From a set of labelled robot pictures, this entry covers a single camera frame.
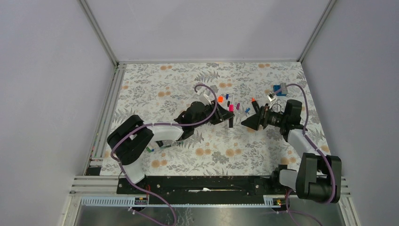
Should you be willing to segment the black highlighter pink cap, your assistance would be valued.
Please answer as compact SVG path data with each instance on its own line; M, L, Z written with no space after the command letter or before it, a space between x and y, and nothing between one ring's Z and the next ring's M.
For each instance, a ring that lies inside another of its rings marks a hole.
M233 121L233 117L234 117L234 105L233 104L229 104L229 112L230 112L230 118L228 120L229 122L229 128L233 128L234 125L234 121Z

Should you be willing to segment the black highlighter orange cap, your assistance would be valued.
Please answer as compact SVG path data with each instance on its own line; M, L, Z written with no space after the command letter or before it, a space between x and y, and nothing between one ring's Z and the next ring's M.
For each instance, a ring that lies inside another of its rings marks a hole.
M259 106L259 104L258 104L258 102L256 101L255 98L252 98L251 104L253 106L253 109L254 109L255 113L258 114L259 111L260 111L260 106Z

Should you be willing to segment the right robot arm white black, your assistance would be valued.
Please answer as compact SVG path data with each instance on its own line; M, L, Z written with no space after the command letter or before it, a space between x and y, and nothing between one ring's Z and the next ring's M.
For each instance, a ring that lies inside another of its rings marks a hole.
M287 101L284 112L270 110L268 105L258 108L241 125L259 130L267 126L279 128L279 133L302 159L298 170L279 165L271 174L270 188L281 194L288 188L301 199L320 203L337 203L341 197L342 161L338 156L324 155L308 136L301 121L300 101Z

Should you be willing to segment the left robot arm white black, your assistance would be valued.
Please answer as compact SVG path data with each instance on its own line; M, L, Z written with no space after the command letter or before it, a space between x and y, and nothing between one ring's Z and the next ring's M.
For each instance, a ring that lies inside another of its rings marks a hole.
M145 190L145 173L139 158L150 143L162 146L163 141L184 141L203 124L232 121L234 109L234 105L224 108L217 101L211 101L208 105L195 101L173 123L145 123L138 115L130 116L107 138L113 156L129 178L128 188L136 194Z

